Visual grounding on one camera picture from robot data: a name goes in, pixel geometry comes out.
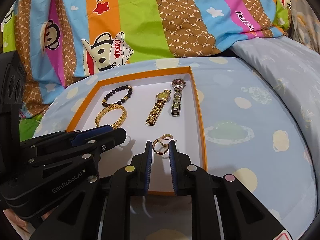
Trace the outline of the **person's left hand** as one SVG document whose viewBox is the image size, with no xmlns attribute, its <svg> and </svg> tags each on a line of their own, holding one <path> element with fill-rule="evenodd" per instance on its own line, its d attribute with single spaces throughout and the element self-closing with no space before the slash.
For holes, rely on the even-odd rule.
<svg viewBox="0 0 320 240">
<path fill-rule="evenodd" d="M 30 239 L 31 235 L 35 231 L 35 228 L 30 222 L 20 219 L 12 209 L 3 210 L 3 213 L 11 224 L 11 227 L 15 229 L 22 239 Z"/>
</svg>

